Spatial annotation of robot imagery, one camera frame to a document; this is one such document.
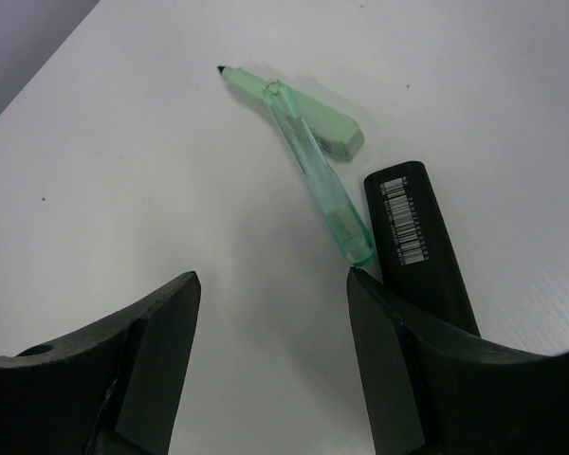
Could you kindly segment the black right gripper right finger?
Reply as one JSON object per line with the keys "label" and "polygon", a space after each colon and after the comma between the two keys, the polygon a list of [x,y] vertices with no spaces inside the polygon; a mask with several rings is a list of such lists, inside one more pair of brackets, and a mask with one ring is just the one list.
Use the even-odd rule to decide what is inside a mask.
{"label": "black right gripper right finger", "polygon": [[358,268],[346,290],[376,453],[569,454],[569,352],[474,336]]}

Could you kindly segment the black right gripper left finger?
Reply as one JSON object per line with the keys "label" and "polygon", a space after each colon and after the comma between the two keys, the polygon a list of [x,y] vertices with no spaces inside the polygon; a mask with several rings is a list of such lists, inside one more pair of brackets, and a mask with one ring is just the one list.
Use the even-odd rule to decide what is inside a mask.
{"label": "black right gripper left finger", "polygon": [[201,285],[184,273],[67,335],[0,356],[0,454],[166,454]]}

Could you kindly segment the green folding marker pen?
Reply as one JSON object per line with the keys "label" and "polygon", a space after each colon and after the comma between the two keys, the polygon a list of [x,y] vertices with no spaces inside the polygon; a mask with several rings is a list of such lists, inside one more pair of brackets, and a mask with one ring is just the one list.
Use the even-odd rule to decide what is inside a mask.
{"label": "green folding marker pen", "polygon": [[354,159],[364,144],[358,123],[337,109],[279,80],[266,81],[242,68],[219,65],[231,91],[262,104],[295,156],[322,219],[340,252],[355,266],[369,264],[374,245],[355,204],[328,164]]}

